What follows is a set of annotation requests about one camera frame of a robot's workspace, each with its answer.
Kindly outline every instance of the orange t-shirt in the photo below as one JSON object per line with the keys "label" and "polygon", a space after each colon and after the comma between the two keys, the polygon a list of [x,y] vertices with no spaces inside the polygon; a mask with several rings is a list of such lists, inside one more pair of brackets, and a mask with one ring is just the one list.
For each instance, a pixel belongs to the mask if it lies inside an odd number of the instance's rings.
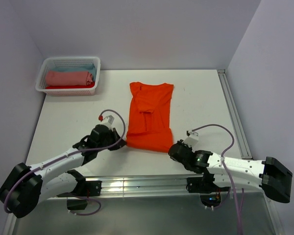
{"label": "orange t-shirt", "polygon": [[168,152],[173,145],[170,129],[172,84],[130,83],[133,95],[129,110],[127,145],[133,148]]}

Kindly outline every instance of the folded clothes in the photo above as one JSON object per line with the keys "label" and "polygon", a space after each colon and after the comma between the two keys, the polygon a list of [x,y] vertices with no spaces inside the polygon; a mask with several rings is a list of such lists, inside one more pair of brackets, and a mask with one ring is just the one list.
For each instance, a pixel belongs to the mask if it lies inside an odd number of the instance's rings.
{"label": "folded clothes", "polygon": [[167,153],[173,145],[170,102],[173,85],[129,84],[133,95],[126,134],[127,146]]}
{"label": "folded clothes", "polygon": [[74,67],[74,68],[64,68],[64,67],[59,67],[59,68],[54,68],[51,69],[52,71],[56,72],[82,72],[82,71],[87,71],[90,72],[93,75],[93,82],[96,79],[96,68],[94,64],[88,64],[88,65],[83,65],[80,67]]}
{"label": "folded clothes", "polygon": [[48,86],[46,89],[79,89],[79,88],[92,88],[94,87],[95,83],[92,82],[90,85],[87,86]]}
{"label": "folded clothes", "polygon": [[55,72],[49,71],[45,77],[49,86],[87,86],[92,83],[93,75],[82,72]]}

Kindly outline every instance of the plastic basket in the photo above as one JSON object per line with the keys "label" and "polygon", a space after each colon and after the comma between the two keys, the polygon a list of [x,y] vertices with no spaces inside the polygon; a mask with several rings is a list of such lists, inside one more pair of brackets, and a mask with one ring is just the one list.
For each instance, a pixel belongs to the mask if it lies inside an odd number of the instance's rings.
{"label": "plastic basket", "polygon": [[[54,68],[69,68],[79,67],[83,65],[94,64],[97,73],[95,85],[91,88],[79,89],[46,89],[45,77],[49,70]],[[94,95],[95,89],[99,82],[100,74],[100,59],[98,57],[84,56],[84,57],[50,57],[41,65],[38,79],[36,82],[36,90],[54,96],[71,96],[71,95]]]}

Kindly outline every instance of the white table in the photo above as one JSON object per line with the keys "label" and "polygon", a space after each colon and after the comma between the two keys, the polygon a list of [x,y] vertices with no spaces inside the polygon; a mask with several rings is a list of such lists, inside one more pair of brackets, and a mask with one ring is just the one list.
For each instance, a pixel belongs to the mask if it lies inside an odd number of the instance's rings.
{"label": "white table", "polygon": [[[170,127],[174,142],[186,138],[186,131],[209,123],[227,127],[234,133],[229,111],[216,70],[106,70],[94,96],[46,96],[27,165],[39,163],[65,152],[98,124],[103,109],[118,111],[128,125],[132,95],[129,83],[174,84]],[[122,133],[122,123],[115,116],[114,126]],[[199,131],[197,149],[221,153],[231,143],[228,133],[217,127]],[[226,156],[241,158],[237,143]],[[183,165],[165,153],[124,147],[102,151],[98,157],[77,169],[85,176],[139,176],[190,174]]]}

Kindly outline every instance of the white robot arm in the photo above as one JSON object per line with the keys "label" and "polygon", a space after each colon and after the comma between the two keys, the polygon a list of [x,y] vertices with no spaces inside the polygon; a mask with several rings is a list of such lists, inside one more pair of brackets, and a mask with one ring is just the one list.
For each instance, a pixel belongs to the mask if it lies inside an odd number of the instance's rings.
{"label": "white robot arm", "polygon": [[[17,218],[29,214],[38,203],[63,193],[86,196],[89,186],[86,179],[73,168],[88,163],[97,157],[98,152],[109,149],[117,150],[126,142],[111,127],[114,118],[100,118],[90,135],[73,145],[68,151],[45,162],[26,166],[16,165],[0,188],[0,200],[7,212]],[[231,182],[222,166],[221,156],[193,147],[198,143],[198,133],[187,132],[188,137],[174,144],[168,154],[184,165],[187,170],[195,172],[198,177],[187,179],[186,189],[189,193],[211,193],[229,191]],[[247,161],[224,157],[224,163],[230,171],[237,188],[263,190],[274,201],[290,201],[292,173],[274,158],[266,161]],[[100,194],[100,186],[95,187],[92,196]]]}
{"label": "white robot arm", "polygon": [[[228,172],[222,165],[222,157],[209,151],[193,152],[198,143],[198,133],[187,132],[188,137],[174,144],[168,154],[182,163],[187,170],[200,177],[189,178],[187,190],[195,193],[228,191],[231,187]],[[265,161],[250,161],[230,157],[223,158],[236,188],[263,190],[266,196],[281,203],[290,202],[293,174],[277,159],[267,157]]]}
{"label": "white robot arm", "polygon": [[73,168],[82,166],[97,157],[98,152],[117,150],[126,142],[112,128],[114,118],[102,119],[90,133],[72,148],[39,164],[16,165],[0,188],[0,200],[6,212],[17,218],[30,213],[38,203],[60,195],[71,193],[76,196],[86,194],[86,179]]}

